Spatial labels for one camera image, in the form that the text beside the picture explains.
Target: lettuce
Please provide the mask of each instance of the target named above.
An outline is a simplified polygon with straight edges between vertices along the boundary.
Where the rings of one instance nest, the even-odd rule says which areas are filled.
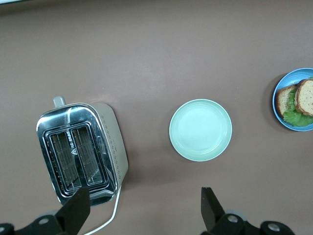
[[[313,117],[305,116],[303,113],[299,113],[295,109],[294,105],[294,96],[295,91],[292,90],[289,93],[289,108],[284,112],[284,121],[288,122],[289,124],[293,126],[307,126],[309,124],[313,123]]]

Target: plate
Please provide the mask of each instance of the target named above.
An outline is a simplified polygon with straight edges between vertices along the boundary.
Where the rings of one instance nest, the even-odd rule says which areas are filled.
[[[170,123],[174,149],[186,159],[211,160],[227,148],[232,134],[226,110],[208,99],[195,99],[183,104]]]
[[[272,106],[274,113],[277,117],[277,119],[287,128],[293,130],[293,131],[311,131],[313,130],[313,124],[309,124],[307,126],[292,126],[285,122],[277,113],[275,108],[275,96],[278,90],[287,87],[289,85],[298,84],[301,80],[307,79],[309,77],[313,77],[313,69],[312,68],[302,68],[297,69],[294,71],[291,71],[290,73],[286,74],[277,84],[274,93],[273,93],[273,99],[272,99]]]

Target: white cable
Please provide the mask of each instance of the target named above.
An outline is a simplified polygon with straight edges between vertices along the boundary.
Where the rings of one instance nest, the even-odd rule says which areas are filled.
[[[92,230],[91,232],[88,232],[88,233],[86,233],[86,234],[84,234],[84,235],[93,234],[93,233],[99,231],[100,229],[104,228],[105,226],[107,226],[108,224],[111,223],[111,221],[114,219],[115,214],[116,214],[117,205],[118,205],[118,200],[119,200],[119,195],[121,194],[121,188],[122,188],[122,186],[119,187],[118,192],[117,192],[117,195],[116,195],[115,206],[114,206],[114,210],[113,210],[112,217],[111,217],[107,222],[105,222],[103,225],[101,225],[100,227],[98,227],[98,228],[96,228],[96,229]]]

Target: toaster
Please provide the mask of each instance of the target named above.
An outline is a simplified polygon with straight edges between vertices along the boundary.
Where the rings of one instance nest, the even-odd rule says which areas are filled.
[[[37,134],[53,188],[64,205],[82,187],[92,206],[113,199],[128,169],[122,135],[112,108],[105,103],[66,105],[54,98]]]

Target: screw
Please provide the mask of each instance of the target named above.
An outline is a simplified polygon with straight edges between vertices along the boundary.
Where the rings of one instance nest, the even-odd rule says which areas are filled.
[[[238,222],[238,218],[234,215],[230,215],[228,218],[227,218],[230,222],[232,223],[237,223]]]
[[[270,224],[268,224],[268,228],[271,229],[274,232],[279,232],[280,231],[280,228],[278,227],[277,224],[270,223]]]
[[[39,224],[40,225],[43,225],[43,224],[46,224],[47,222],[49,222],[49,219],[48,218],[43,218],[43,219],[41,219],[41,220],[39,220]]]

